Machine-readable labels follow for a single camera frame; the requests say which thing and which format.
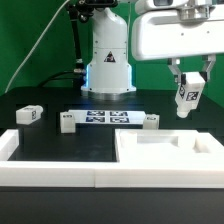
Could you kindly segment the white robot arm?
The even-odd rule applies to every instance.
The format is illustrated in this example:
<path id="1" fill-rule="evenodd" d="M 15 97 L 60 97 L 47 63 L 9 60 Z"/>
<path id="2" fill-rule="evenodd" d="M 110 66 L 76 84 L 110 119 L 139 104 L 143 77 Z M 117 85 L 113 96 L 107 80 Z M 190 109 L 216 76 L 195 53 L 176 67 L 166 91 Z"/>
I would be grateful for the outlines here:
<path id="1" fill-rule="evenodd" d="M 212 0 L 135 0 L 138 17 L 129 27 L 110 8 L 93 15 L 93 56 L 81 91 L 100 99 L 133 93 L 128 56 L 139 61 L 203 55 L 205 71 L 224 53 L 224 4 Z"/>

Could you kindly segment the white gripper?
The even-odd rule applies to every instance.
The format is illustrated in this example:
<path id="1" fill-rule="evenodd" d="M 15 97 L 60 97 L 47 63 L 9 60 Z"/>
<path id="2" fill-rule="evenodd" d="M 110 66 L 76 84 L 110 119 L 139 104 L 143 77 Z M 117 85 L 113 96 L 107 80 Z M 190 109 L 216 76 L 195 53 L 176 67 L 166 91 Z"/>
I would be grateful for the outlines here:
<path id="1" fill-rule="evenodd" d="M 215 54 L 224 53 L 224 7 L 215 7 L 206 21 L 181 21 L 177 10 L 148 12 L 133 23 L 131 48 L 139 61 L 169 58 L 168 68 L 178 85 L 186 84 L 186 75 L 175 57 L 203 55 L 199 74 L 208 82 Z"/>

